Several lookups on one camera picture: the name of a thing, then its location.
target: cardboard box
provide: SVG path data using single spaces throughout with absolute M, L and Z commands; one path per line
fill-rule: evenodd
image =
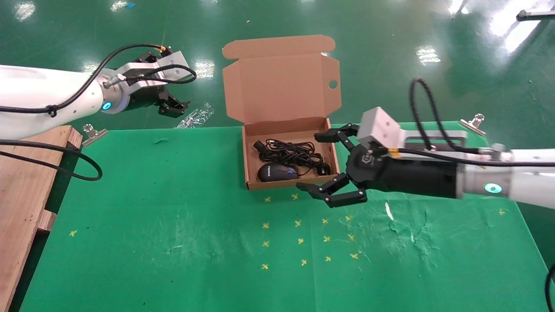
M 339 173 L 335 146 L 314 140 L 314 133 L 330 129 L 327 116 L 341 107 L 339 61 L 322 54 L 334 48 L 335 41 L 322 35 L 238 40 L 223 48 L 225 58 L 237 59 L 223 69 L 225 105 L 229 117 L 244 123 L 248 189 L 324 183 Z M 270 138 L 313 142 L 331 175 L 311 170 L 297 180 L 260 182 L 256 175 L 264 162 L 253 144 Z

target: clear plastic wrapper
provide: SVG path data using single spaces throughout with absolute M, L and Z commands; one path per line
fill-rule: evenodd
M 176 128 L 198 128 L 202 126 L 212 114 L 214 114 L 214 108 L 212 108 L 210 104 L 204 103 L 181 120 Z

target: wooden board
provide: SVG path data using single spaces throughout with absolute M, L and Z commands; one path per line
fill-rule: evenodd
M 25 139 L 79 148 L 83 137 L 69 125 Z M 0 145 L 0 150 L 59 165 L 62 152 Z M 44 210 L 56 170 L 0 157 L 0 311 L 7 311 L 37 230 L 49 232 L 56 214 Z

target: box flap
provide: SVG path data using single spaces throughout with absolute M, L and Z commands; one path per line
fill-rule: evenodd
M 228 116 L 244 123 L 326 117 L 341 106 L 339 61 L 322 35 L 239 40 L 223 55 Z

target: computer mouse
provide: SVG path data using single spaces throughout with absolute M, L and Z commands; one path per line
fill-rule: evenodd
M 262 182 L 295 180 L 298 178 L 299 173 L 296 168 L 279 163 L 267 163 L 258 170 L 258 179 Z

